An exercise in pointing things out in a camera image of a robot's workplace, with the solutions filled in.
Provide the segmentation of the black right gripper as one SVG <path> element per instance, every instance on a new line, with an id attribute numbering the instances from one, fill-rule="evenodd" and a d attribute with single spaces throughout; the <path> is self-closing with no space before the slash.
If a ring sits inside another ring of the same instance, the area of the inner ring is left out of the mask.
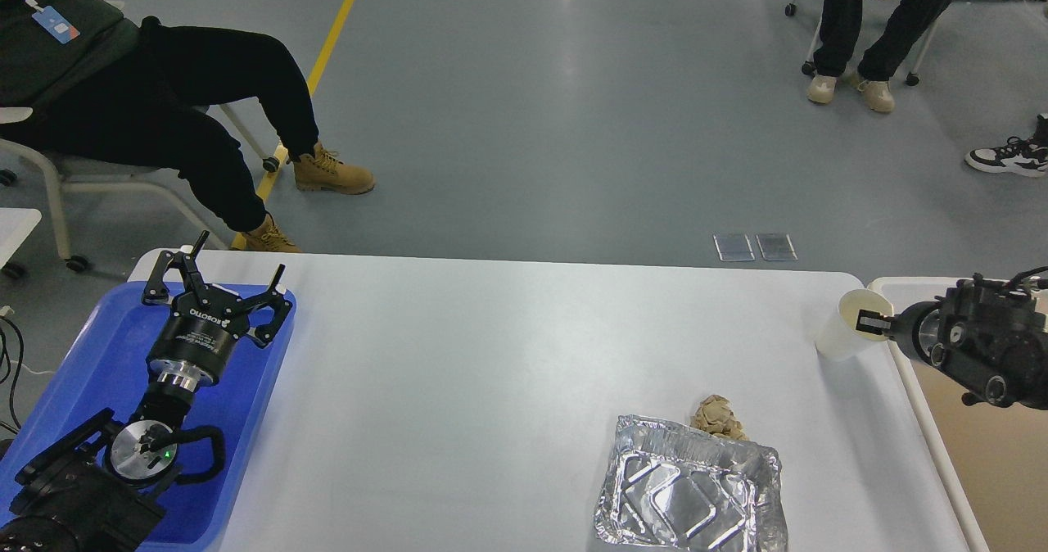
<path id="1" fill-rule="evenodd" d="M 900 314 L 885 314 L 859 309 L 855 316 L 855 332 L 864 336 L 891 338 L 907 358 L 932 365 L 931 351 L 940 340 L 939 301 L 921 301 L 907 307 Z"/>

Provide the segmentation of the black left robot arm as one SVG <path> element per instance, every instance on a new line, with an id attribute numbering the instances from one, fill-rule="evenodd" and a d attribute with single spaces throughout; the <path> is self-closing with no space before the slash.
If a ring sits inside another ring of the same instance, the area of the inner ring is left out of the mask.
<path id="1" fill-rule="evenodd" d="M 293 329 L 284 265 L 222 287 L 202 242 L 97 303 L 2 458 L 4 551 L 210 551 Z"/>

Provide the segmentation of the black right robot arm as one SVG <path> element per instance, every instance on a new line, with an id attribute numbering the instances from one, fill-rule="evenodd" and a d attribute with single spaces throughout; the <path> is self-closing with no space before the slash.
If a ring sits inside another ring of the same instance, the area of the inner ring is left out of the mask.
<path id="1" fill-rule="evenodd" d="M 1026 269 L 1007 281 L 974 273 L 900 314 L 861 307 L 846 321 L 964 387 L 966 406 L 1044 410 L 1046 314 L 1038 312 L 1038 292 L 1046 290 L 1045 272 L 1045 267 Z"/>

